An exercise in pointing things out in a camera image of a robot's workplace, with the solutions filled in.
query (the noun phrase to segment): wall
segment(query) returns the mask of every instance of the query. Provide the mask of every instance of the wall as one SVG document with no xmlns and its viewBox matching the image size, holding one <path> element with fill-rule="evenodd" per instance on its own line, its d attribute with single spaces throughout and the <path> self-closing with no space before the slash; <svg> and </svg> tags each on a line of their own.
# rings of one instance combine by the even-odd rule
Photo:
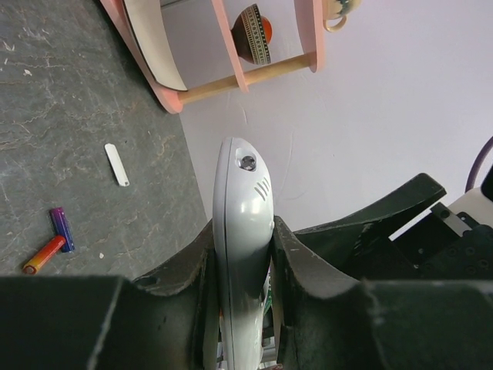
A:
<svg viewBox="0 0 493 370">
<path fill-rule="evenodd" d="M 230 22 L 249 4 L 227 1 Z M 258 4 L 273 25 L 273 61 L 299 54 L 293 6 Z M 164 13 L 188 86 L 233 74 L 210 2 Z M 493 134 L 491 14 L 493 2 L 366 0 L 342 31 L 326 34 L 323 71 L 186 106 L 181 120 L 208 217 L 225 136 L 262 153 L 275 212 L 293 229 L 343 217 L 420 172 L 447 188 L 445 203 L 460 196 Z"/>
</svg>

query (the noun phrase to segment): blue battery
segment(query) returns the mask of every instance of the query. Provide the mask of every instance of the blue battery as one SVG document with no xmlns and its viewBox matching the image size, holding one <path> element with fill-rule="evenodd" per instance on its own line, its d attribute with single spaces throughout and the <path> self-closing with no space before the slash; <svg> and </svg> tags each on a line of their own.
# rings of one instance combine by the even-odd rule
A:
<svg viewBox="0 0 493 370">
<path fill-rule="evenodd" d="M 52 217 L 53 226 L 57 235 L 61 235 L 65 238 L 66 243 L 62 247 L 63 253 L 72 252 L 75 250 L 74 240 L 72 239 L 72 233 L 69 229 L 69 222 L 65 217 L 65 212 L 62 207 L 53 208 L 49 211 L 49 215 Z"/>
</svg>

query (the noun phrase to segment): wooden rod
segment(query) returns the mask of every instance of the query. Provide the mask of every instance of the wooden rod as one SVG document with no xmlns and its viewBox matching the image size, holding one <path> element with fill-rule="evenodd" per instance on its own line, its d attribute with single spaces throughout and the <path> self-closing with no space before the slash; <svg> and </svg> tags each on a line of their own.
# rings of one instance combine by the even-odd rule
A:
<svg viewBox="0 0 493 370">
<path fill-rule="evenodd" d="M 278 77 L 309 66 L 309 55 L 303 54 L 295 56 L 281 62 L 269 64 L 268 66 L 245 72 L 246 84 L 251 85 L 256 82 L 272 79 L 273 77 Z M 206 83 L 205 85 L 194 87 L 188 91 L 178 92 L 178 99 L 182 104 L 187 104 L 224 93 L 225 91 L 235 89 L 236 87 L 238 87 L 236 77 L 229 76 L 224 79 L 218 79 L 217 81 Z"/>
</svg>

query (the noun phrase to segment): patterned bowl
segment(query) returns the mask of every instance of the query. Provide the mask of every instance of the patterned bowl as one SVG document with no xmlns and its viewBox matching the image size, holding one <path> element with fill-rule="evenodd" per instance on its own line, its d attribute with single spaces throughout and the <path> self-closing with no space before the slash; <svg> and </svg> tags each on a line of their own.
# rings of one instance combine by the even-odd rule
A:
<svg viewBox="0 0 493 370">
<path fill-rule="evenodd" d="M 258 65 L 270 63 L 267 44 L 272 38 L 272 26 L 267 18 L 260 15 L 257 4 L 241 12 L 231 29 L 231 34 L 241 58 Z"/>
</svg>

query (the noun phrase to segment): pink wooden panel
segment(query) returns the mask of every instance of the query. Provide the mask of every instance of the pink wooden panel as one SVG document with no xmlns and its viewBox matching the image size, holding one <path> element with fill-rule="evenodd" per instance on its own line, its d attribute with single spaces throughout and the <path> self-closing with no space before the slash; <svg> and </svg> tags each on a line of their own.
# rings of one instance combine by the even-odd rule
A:
<svg viewBox="0 0 493 370">
<path fill-rule="evenodd" d="M 310 56 L 312 72 L 325 65 L 323 0 L 294 0 L 294 11 L 303 52 Z"/>
<path fill-rule="evenodd" d="M 226 49 L 228 55 L 230 56 L 231 64 L 233 65 L 234 75 L 240 90 L 244 93 L 248 93 L 247 80 L 243 74 L 243 68 L 241 68 L 240 57 L 236 52 L 236 46 L 234 45 L 233 36 L 231 35 L 230 24 L 228 23 L 228 18 L 226 14 L 226 9 L 224 8 L 223 0 L 212 0 L 214 11 L 216 12 L 217 21 L 221 32 L 223 33 L 224 43 L 226 44 Z"/>
<path fill-rule="evenodd" d="M 122 0 L 101 0 L 101 3 L 112 22 L 115 24 L 119 34 L 122 36 L 123 41 L 125 41 L 126 46 L 132 53 L 133 58 L 137 61 L 137 64 L 146 77 L 147 82 L 150 84 L 157 96 L 157 99 L 161 102 L 164 109 L 172 114 L 181 112 L 183 109 L 183 104 L 178 99 L 178 93 L 157 83 L 147 68 L 147 64 L 144 61 L 142 54 L 140 54 L 139 48 L 133 41 L 132 33 L 130 32 L 129 25 L 126 21 Z"/>
</svg>

